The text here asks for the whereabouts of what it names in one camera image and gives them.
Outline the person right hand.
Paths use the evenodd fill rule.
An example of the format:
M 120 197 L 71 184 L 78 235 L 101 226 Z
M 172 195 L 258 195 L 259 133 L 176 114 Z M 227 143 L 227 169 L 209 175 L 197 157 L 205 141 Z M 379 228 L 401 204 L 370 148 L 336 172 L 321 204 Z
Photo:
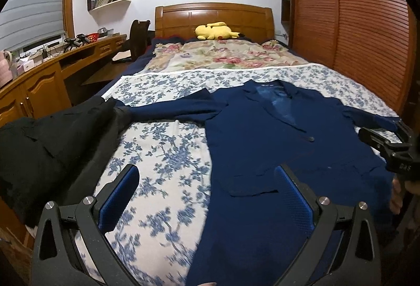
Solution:
M 389 208 L 393 214 L 399 214 L 402 210 L 404 192 L 409 192 L 413 195 L 419 196 L 419 182 L 402 182 L 398 177 L 394 177 L 394 179 L 392 180 L 392 193 L 389 202 Z

